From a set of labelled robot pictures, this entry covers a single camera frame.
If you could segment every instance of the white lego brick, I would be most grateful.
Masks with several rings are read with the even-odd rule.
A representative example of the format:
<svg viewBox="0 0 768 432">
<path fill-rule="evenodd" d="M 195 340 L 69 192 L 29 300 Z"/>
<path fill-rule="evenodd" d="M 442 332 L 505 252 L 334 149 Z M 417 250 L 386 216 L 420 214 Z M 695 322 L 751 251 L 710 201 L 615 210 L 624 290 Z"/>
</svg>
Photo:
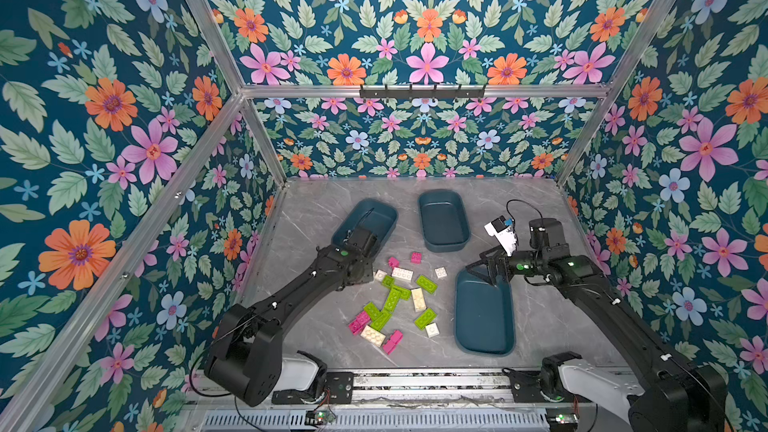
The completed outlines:
<svg viewBox="0 0 768 432">
<path fill-rule="evenodd" d="M 413 308 L 416 312 L 427 310 L 427 304 L 424 302 L 424 291 L 420 287 L 411 289 L 411 298 L 413 298 Z"/>
<path fill-rule="evenodd" d="M 367 325 L 366 328 L 364 328 L 360 333 L 360 337 L 364 338 L 365 340 L 369 341 L 371 344 L 374 344 L 377 347 L 381 347 L 386 336 L 381 332 L 370 328 L 370 326 Z"/>
<path fill-rule="evenodd" d="M 402 281 L 410 282 L 413 278 L 413 271 L 405 270 L 404 268 L 395 267 L 392 269 L 392 276 Z"/>
<path fill-rule="evenodd" d="M 431 324 L 427 325 L 424 328 L 424 330 L 427 331 L 427 337 L 435 337 L 436 335 L 440 335 L 440 331 L 437 330 L 437 324 L 435 322 L 432 322 Z"/>
</svg>

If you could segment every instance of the toy building block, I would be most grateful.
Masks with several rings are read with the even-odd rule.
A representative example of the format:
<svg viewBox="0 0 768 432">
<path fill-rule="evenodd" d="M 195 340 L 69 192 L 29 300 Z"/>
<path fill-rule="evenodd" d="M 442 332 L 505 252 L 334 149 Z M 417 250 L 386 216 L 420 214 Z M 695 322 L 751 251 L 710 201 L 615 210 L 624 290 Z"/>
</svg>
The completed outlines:
<svg viewBox="0 0 768 432">
<path fill-rule="evenodd" d="M 410 282 L 413 278 L 413 271 L 406 270 L 404 268 L 395 267 L 392 269 L 392 276 L 402 281 Z"/>
<path fill-rule="evenodd" d="M 424 312 L 427 309 L 427 304 L 424 302 L 424 291 L 420 288 L 411 289 L 411 296 L 413 296 L 413 308 L 416 312 Z"/>
<path fill-rule="evenodd" d="M 400 287 L 399 285 L 393 285 L 392 290 L 393 291 L 397 290 L 398 292 L 400 292 L 401 300 L 407 301 L 407 300 L 410 300 L 411 298 L 411 291 L 409 291 L 407 288 Z"/>
<path fill-rule="evenodd" d="M 430 294 L 434 294 L 437 290 L 437 284 L 429 280 L 427 277 L 424 277 L 423 275 L 418 276 L 416 284 Z"/>
<path fill-rule="evenodd" d="M 389 336 L 389 340 L 382 346 L 382 349 L 386 352 L 387 355 L 390 355 L 393 350 L 395 350 L 395 347 L 400 343 L 402 340 L 402 332 L 401 331 L 395 331 L 394 334 Z"/>
<path fill-rule="evenodd" d="M 366 304 L 366 306 L 363 307 L 362 310 L 368 314 L 368 317 L 370 317 L 372 321 L 375 321 L 376 318 L 378 318 L 379 315 L 381 315 L 381 311 L 379 311 L 379 309 L 376 307 L 376 305 L 373 302 L 368 302 L 368 304 Z"/>
<path fill-rule="evenodd" d="M 413 323 L 416 324 L 416 326 L 421 330 L 424 330 L 424 327 L 426 327 L 428 324 L 431 324 L 436 317 L 437 317 L 437 314 L 435 313 L 435 311 L 428 308 L 421 315 L 419 315 L 418 319 L 413 321 Z"/>
<path fill-rule="evenodd" d="M 377 347 L 381 347 L 382 342 L 384 341 L 385 335 L 377 330 L 374 330 L 369 325 L 367 325 L 362 330 L 360 337 L 364 338 L 365 340 L 369 341 L 371 344 L 374 344 Z"/>
<path fill-rule="evenodd" d="M 386 302 L 384 302 L 384 310 L 389 313 L 394 312 L 398 302 L 400 302 L 400 291 L 392 287 L 389 295 L 387 295 Z"/>
<path fill-rule="evenodd" d="M 379 317 L 373 319 L 373 322 L 371 322 L 370 328 L 372 328 L 375 331 L 380 331 L 384 328 L 386 323 L 389 322 L 390 318 L 392 318 L 392 312 L 382 311 Z"/>
<path fill-rule="evenodd" d="M 355 320 L 350 322 L 350 332 L 352 332 L 352 335 L 358 335 L 370 321 L 371 318 L 367 312 L 360 312 L 357 317 L 355 317 Z"/>
<path fill-rule="evenodd" d="M 427 337 L 435 337 L 436 335 L 440 335 L 440 331 L 437 330 L 437 324 L 435 322 L 427 325 L 424 330 L 427 332 Z"/>
</svg>

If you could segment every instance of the pink lego brick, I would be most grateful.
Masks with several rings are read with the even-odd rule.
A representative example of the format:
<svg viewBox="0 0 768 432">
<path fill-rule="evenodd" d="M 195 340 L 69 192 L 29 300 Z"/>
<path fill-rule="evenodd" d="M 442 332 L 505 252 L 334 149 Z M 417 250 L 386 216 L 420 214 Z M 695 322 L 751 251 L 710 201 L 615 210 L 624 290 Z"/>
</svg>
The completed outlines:
<svg viewBox="0 0 768 432">
<path fill-rule="evenodd" d="M 394 334 L 389 336 L 389 340 L 382 346 L 382 349 L 386 352 L 387 355 L 390 355 L 393 350 L 395 350 L 395 347 L 400 343 L 402 340 L 402 332 L 401 331 L 395 331 Z"/>
<path fill-rule="evenodd" d="M 366 311 L 360 312 L 357 317 L 355 317 L 355 320 L 350 322 L 350 332 L 352 332 L 353 335 L 358 335 L 370 321 L 371 318 Z"/>
</svg>

